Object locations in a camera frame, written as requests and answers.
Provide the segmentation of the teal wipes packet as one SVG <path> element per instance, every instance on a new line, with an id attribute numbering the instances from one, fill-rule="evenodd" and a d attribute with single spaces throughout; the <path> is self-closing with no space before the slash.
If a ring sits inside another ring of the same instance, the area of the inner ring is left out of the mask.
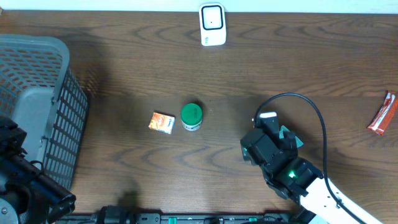
<path id="1" fill-rule="evenodd" d="M 279 130 L 279 139 L 284 139 L 284 138 L 289 138 L 289 139 L 295 138 L 296 146 L 298 148 L 304 145 L 304 143 L 297 137 L 295 133 L 291 132 L 286 126 L 282 125 Z"/>

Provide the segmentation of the green lid jar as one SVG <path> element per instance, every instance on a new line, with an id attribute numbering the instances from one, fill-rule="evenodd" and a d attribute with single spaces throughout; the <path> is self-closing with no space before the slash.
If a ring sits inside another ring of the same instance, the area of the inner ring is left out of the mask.
<path id="1" fill-rule="evenodd" d="M 181 120 L 183 127 L 188 131 L 196 131 L 200 128 L 203 121 L 203 111 L 195 103 L 186 104 L 181 110 Z"/>

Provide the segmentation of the red candy bar wrapper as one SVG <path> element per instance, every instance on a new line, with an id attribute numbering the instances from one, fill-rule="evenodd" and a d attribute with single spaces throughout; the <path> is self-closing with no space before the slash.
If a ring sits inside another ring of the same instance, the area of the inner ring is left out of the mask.
<path id="1" fill-rule="evenodd" d="M 397 111 L 397 93 L 393 91 L 387 91 L 386 97 L 378 113 L 371 121 L 367 129 L 373 131 L 378 135 L 383 135 L 385 130 L 391 123 L 395 113 Z"/>

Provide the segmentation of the orange small box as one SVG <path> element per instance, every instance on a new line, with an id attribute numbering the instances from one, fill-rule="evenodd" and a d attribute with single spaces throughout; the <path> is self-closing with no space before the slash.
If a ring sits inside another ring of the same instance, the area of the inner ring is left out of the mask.
<path id="1" fill-rule="evenodd" d="M 175 117 L 154 112 L 149 123 L 149 129 L 171 134 L 175 124 Z"/>

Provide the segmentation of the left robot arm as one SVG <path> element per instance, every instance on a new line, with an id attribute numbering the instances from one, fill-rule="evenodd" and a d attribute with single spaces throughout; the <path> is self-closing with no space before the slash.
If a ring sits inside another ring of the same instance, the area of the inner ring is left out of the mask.
<path id="1" fill-rule="evenodd" d="M 76 196 L 45 173 L 43 144 L 1 117 L 1 223 L 137 223 L 135 214 L 118 206 L 75 214 Z"/>

